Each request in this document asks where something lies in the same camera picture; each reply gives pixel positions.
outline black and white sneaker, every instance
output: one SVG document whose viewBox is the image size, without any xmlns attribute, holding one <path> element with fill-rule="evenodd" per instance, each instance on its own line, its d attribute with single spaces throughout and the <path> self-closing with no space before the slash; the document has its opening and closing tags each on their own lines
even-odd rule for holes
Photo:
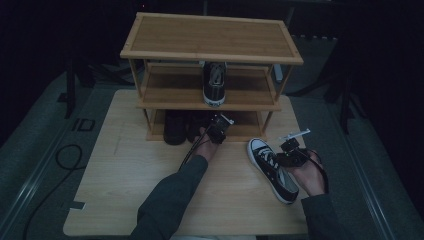
<svg viewBox="0 0 424 240">
<path fill-rule="evenodd" d="M 219 107 L 225 101 L 226 63 L 206 62 L 203 66 L 203 99 L 211 107 Z"/>
<path fill-rule="evenodd" d="M 299 188 L 288 172 L 275 161 L 276 155 L 268 144 L 258 138 L 251 139 L 247 145 L 247 153 L 252 164 L 268 178 L 278 200 L 285 204 L 293 203 Z"/>
</svg>

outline shelf top panel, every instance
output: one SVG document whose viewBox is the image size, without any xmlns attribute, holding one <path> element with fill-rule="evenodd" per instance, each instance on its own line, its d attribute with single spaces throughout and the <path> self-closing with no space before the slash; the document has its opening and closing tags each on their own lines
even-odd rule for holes
<svg viewBox="0 0 424 240">
<path fill-rule="evenodd" d="M 283 21 L 137 13 L 122 58 L 301 65 Z"/>
</svg>

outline hand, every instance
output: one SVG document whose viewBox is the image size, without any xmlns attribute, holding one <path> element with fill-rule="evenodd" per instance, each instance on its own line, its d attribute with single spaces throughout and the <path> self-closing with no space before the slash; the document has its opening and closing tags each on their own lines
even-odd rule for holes
<svg viewBox="0 0 424 240">
<path fill-rule="evenodd" d="M 317 155 L 312 151 L 308 151 L 308 153 L 311 159 L 322 168 L 322 165 L 318 162 Z M 311 161 L 306 161 L 302 167 L 286 168 L 286 170 L 296 178 L 297 183 L 299 183 L 309 196 L 325 193 L 324 178 Z"/>
<path fill-rule="evenodd" d="M 201 127 L 199 130 L 200 130 L 200 135 L 202 135 L 206 131 L 204 127 Z M 200 140 L 199 146 L 196 148 L 196 150 L 194 150 L 193 156 L 201 155 L 206 159 L 206 161 L 209 162 L 215 156 L 215 153 L 218 150 L 218 146 L 219 144 L 212 143 L 210 141 L 208 134 L 205 134 L 203 139 Z"/>
</svg>

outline shoe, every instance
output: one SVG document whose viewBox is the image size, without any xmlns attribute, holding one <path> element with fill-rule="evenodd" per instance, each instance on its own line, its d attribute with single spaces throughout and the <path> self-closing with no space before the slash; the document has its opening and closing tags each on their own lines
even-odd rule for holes
<svg viewBox="0 0 424 240">
<path fill-rule="evenodd" d="M 203 66 L 203 99 L 211 107 L 219 107 L 225 101 L 226 63 L 206 62 Z"/>
<path fill-rule="evenodd" d="M 186 112 L 166 110 L 163 140 L 169 145 L 179 145 L 186 140 Z"/>
<path fill-rule="evenodd" d="M 299 193 L 299 187 L 288 172 L 275 162 L 276 155 L 268 144 L 258 138 L 251 139 L 247 145 L 247 153 L 252 164 L 268 178 L 278 200 L 285 204 L 293 203 Z"/>
<path fill-rule="evenodd" d="M 187 140 L 189 142 L 193 143 L 196 136 L 200 136 L 200 127 L 207 128 L 209 126 L 211 116 L 211 111 L 192 111 L 187 130 Z"/>
</svg>

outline gray carpet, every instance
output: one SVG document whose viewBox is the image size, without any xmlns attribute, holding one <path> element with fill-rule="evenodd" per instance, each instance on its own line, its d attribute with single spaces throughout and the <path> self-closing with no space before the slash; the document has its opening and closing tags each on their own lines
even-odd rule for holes
<svg viewBox="0 0 424 240">
<path fill-rule="evenodd" d="M 295 68 L 286 92 L 298 90 L 314 81 L 334 43 L 326 40 L 296 39 L 305 64 Z M 8 216 L 21 187 L 40 162 L 46 163 L 45 175 L 32 201 L 23 205 L 7 238 L 23 239 L 25 224 L 37 205 L 69 173 L 55 162 L 72 167 L 79 158 L 85 166 L 95 144 L 114 92 L 124 88 L 114 84 L 97 84 L 94 89 L 77 88 L 77 109 L 69 120 L 63 119 L 65 105 L 56 99 L 65 90 L 64 77 L 56 79 L 9 141 L 0 150 L 0 214 Z M 303 97 L 292 97 L 306 145 L 319 152 L 330 180 L 330 192 L 339 220 L 356 239 L 423 239 L 424 225 L 404 191 L 390 159 L 369 121 L 353 109 L 349 120 L 350 134 L 338 125 L 339 104 L 322 100 L 325 87 Z M 62 227 L 84 170 L 75 170 L 54 191 L 34 215 L 27 239 L 125 239 L 125 237 L 70 238 Z M 270 236 L 272 240 L 305 239 L 306 236 Z"/>
</svg>

